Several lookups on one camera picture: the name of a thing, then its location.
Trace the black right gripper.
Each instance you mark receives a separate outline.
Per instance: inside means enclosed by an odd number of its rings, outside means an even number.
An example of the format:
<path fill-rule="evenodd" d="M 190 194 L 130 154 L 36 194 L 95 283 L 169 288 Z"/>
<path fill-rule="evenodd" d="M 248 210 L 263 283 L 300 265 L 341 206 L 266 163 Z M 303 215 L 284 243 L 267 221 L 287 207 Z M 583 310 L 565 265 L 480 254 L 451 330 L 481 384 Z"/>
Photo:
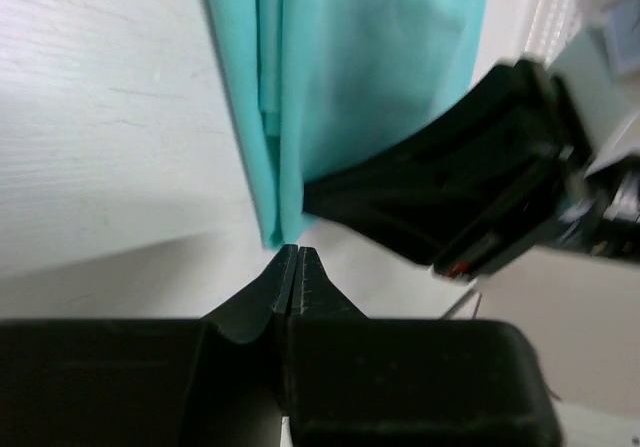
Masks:
<path fill-rule="evenodd" d="M 304 187 L 307 214 L 343 225 L 450 279 L 509 260 L 586 194 L 593 151 L 561 78 L 498 64 L 458 103 L 385 151 Z M 639 166 L 587 177 L 545 248 L 639 263 Z"/>

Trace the teal t shirt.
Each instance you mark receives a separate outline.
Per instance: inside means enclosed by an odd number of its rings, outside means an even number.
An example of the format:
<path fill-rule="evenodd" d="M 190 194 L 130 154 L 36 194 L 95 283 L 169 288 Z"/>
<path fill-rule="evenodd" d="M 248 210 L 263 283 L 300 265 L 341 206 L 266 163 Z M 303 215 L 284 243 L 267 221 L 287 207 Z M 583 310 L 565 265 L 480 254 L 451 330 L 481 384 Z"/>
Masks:
<path fill-rule="evenodd" d="M 265 246 L 303 186 L 396 144 L 469 88 L 487 0 L 207 0 Z"/>

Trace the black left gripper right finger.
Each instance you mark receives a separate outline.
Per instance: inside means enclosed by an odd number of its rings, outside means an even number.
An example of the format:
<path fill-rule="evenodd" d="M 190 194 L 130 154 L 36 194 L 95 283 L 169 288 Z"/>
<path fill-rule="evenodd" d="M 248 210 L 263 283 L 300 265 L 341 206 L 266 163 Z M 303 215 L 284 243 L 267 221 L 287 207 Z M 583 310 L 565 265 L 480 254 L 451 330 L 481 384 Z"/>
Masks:
<path fill-rule="evenodd" d="M 494 320 L 370 319 L 298 254 L 287 327 L 297 446 L 559 446 L 537 354 Z"/>

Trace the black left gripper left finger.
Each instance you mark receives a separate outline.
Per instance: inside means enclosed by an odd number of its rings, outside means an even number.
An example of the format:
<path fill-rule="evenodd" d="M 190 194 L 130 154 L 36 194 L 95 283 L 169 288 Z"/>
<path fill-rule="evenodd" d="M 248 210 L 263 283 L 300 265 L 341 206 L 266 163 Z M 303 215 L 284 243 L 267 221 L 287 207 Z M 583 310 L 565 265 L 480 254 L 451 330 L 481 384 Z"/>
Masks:
<path fill-rule="evenodd" d="M 1 325 L 5 446 L 276 446 L 297 249 L 200 318 Z"/>

